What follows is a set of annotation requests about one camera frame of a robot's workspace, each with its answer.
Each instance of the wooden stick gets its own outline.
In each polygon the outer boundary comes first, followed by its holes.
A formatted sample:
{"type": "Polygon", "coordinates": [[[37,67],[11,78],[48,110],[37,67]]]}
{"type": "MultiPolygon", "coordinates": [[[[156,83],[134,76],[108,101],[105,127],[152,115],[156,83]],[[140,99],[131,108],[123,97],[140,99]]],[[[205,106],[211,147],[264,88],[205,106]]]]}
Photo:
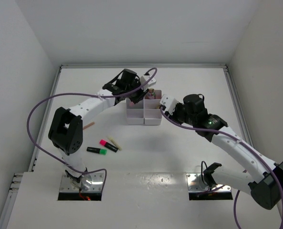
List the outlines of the wooden stick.
{"type": "Polygon", "coordinates": [[[85,130],[86,128],[89,128],[91,125],[94,125],[95,122],[91,122],[90,124],[87,124],[86,126],[83,127],[83,130],[85,130]]]}
{"type": "Polygon", "coordinates": [[[107,136],[107,138],[108,138],[120,151],[122,151],[122,148],[119,146],[119,144],[117,144],[117,143],[115,142],[115,140],[114,140],[112,137],[107,136]]]}

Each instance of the pencil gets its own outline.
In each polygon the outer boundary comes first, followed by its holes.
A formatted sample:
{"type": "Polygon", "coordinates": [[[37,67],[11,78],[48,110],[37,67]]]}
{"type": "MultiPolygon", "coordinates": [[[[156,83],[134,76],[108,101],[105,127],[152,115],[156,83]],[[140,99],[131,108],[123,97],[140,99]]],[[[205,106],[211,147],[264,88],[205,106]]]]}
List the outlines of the pencil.
{"type": "Polygon", "coordinates": [[[90,124],[87,124],[86,126],[83,127],[83,130],[85,130],[86,128],[89,128],[91,125],[94,125],[95,122],[91,122],[90,124]]]}

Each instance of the pink highlighter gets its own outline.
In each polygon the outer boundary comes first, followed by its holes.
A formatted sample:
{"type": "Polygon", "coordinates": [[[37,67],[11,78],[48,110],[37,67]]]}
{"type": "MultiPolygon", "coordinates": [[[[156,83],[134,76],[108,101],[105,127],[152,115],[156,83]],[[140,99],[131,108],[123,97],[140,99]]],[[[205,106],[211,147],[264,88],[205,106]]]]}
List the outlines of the pink highlighter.
{"type": "Polygon", "coordinates": [[[116,146],[111,145],[110,143],[108,143],[107,141],[105,141],[103,139],[99,142],[99,144],[106,147],[107,149],[114,151],[114,152],[117,152],[117,150],[118,150],[118,148],[116,146]]]}

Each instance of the cable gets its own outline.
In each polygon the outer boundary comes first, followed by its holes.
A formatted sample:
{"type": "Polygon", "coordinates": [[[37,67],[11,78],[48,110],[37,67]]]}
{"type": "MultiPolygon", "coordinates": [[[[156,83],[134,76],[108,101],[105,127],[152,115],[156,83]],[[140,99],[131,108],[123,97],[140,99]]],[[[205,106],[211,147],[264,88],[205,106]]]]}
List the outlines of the cable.
{"type": "Polygon", "coordinates": [[[204,102],[205,96],[204,96],[203,94],[198,94],[198,96],[202,96],[202,100],[203,100],[203,102],[204,102]]]}
{"type": "MultiPolygon", "coordinates": [[[[154,70],[154,73],[153,75],[142,85],[140,85],[139,87],[133,89],[132,91],[130,92],[126,92],[124,94],[120,94],[120,95],[105,95],[105,96],[101,96],[101,98],[117,98],[117,97],[126,97],[136,91],[138,91],[139,89],[143,88],[148,82],[150,82],[150,80],[152,80],[156,73],[157,73],[157,68],[151,68],[149,69],[146,74],[148,74],[150,71],[154,70]]],[[[103,188],[105,186],[105,182],[106,182],[106,179],[107,179],[107,170],[105,168],[102,168],[102,169],[97,169],[97,170],[94,170],[94,171],[90,171],[90,172],[84,172],[84,171],[78,171],[76,169],[74,169],[73,167],[69,166],[66,162],[64,162],[63,160],[61,160],[60,158],[58,158],[57,156],[51,154],[50,152],[48,152],[47,150],[43,149],[40,145],[38,145],[38,143],[36,142],[36,140],[33,139],[32,135],[31,135],[31,132],[30,132],[30,118],[33,114],[33,112],[38,108],[38,106],[40,106],[42,103],[52,99],[52,98],[55,98],[55,97],[59,97],[59,96],[64,96],[64,95],[80,95],[80,96],[87,96],[87,97],[93,97],[93,98],[98,98],[97,95],[93,95],[93,94],[85,94],[85,93],[61,93],[61,94],[55,94],[55,95],[52,95],[50,97],[47,97],[46,99],[43,99],[42,101],[38,102],[33,108],[32,110],[30,111],[29,115],[28,115],[28,118],[27,118],[27,122],[26,122],[26,128],[27,128],[27,134],[28,134],[28,137],[30,138],[30,140],[32,141],[32,143],[41,151],[43,151],[44,153],[48,154],[49,156],[55,158],[57,161],[60,161],[62,164],[66,165],[68,168],[70,168],[71,170],[77,172],[77,173],[81,173],[81,174],[91,174],[91,173],[96,173],[96,172],[99,172],[99,171],[104,171],[105,173],[105,176],[104,176],[104,180],[103,180],[103,184],[102,184],[102,188],[101,188],[101,193],[103,192],[103,188]]]]}
{"type": "MultiPolygon", "coordinates": [[[[202,128],[194,128],[194,127],[188,127],[188,126],[183,126],[183,125],[180,125],[176,122],[174,122],[173,120],[169,119],[164,111],[162,110],[162,107],[161,107],[161,114],[162,116],[164,116],[164,118],[166,118],[170,123],[180,127],[180,128],[183,128],[183,129],[187,129],[187,130],[194,130],[194,131],[203,131],[203,132],[211,132],[211,133],[216,133],[216,134],[223,134],[225,136],[228,136],[230,137],[231,139],[237,141],[239,140],[238,138],[232,136],[231,134],[229,133],[226,133],[226,132],[223,132],[223,131],[219,131],[219,130],[211,130],[211,129],[202,129],[202,128]]],[[[278,190],[280,192],[280,197],[281,197],[281,202],[282,202],[282,206],[283,206],[283,188],[281,187],[281,184],[277,178],[277,176],[275,175],[275,173],[272,171],[272,169],[267,165],[267,163],[254,151],[254,149],[248,145],[247,143],[245,142],[239,142],[242,146],[244,146],[251,154],[253,154],[265,167],[266,169],[270,172],[270,174],[272,175],[273,179],[276,181],[276,184],[278,186],[278,190]]],[[[234,209],[236,208],[236,205],[237,205],[237,198],[235,198],[234,200],[234,209]]],[[[234,214],[234,217],[235,217],[235,221],[236,221],[236,225],[239,229],[241,229],[239,223],[238,223],[238,220],[237,220],[237,215],[236,215],[236,211],[233,212],[234,214]]],[[[279,229],[283,229],[283,215],[282,215],[282,220],[281,220],[281,224],[280,224],[280,227],[279,229]]]]}
{"type": "Polygon", "coordinates": [[[202,161],[202,162],[201,162],[201,179],[202,179],[202,182],[205,184],[205,182],[204,182],[204,177],[203,177],[203,163],[205,164],[205,167],[206,167],[206,168],[207,168],[207,164],[206,164],[205,161],[202,161]]]}
{"type": "Polygon", "coordinates": [[[112,80],[110,80],[108,83],[113,83],[113,82],[115,82],[117,79],[118,79],[118,77],[121,75],[123,73],[123,70],[120,72],[120,73],[118,73],[118,75],[116,75],[112,80]]]}
{"type": "Polygon", "coordinates": [[[213,192],[218,191],[219,189],[223,188],[224,186],[225,186],[225,185],[222,185],[222,186],[217,187],[217,188],[212,189],[212,190],[208,189],[208,190],[205,191],[205,192],[200,192],[200,193],[198,193],[198,196],[199,196],[199,195],[203,195],[203,194],[210,194],[210,193],[213,193],[213,192]]]}
{"type": "Polygon", "coordinates": [[[86,200],[86,199],[84,198],[84,196],[81,195],[81,189],[79,189],[79,196],[80,196],[83,200],[86,200]]]}

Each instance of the white organizer box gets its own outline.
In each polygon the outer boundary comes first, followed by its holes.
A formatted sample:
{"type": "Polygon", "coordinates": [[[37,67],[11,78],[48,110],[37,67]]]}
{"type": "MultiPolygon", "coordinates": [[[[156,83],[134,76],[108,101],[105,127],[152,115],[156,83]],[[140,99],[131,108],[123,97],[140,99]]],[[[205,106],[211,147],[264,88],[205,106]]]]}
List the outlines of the white organizer box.
{"type": "Polygon", "coordinates": [[[160,125],[162,114],[158,109],[162,98],[162,91],[155,90],[155,99],[144,98],[137,104],[126,99],[127,122],[129,125],[160,125]]]}

